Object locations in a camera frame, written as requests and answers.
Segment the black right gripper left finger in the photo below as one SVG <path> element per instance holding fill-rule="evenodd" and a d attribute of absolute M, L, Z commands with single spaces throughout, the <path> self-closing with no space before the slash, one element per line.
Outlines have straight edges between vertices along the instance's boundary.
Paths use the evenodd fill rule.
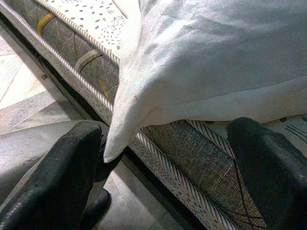
<path fill-rule="evenodd" d="M 88 202 L 106 127 L 78 122 L 19 181 L 0 207 L 3 230 L 90 230 L 106 196 Z"/>

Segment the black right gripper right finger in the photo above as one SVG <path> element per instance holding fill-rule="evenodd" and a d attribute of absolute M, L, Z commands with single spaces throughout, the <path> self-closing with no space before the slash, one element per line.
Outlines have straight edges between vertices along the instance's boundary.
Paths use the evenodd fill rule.
<path fill-rule="evenodd" d="M 283 134 L 240 117 L 226 128 L 244 184 L 271 230 L 307 228 L 307 159 Z"/>

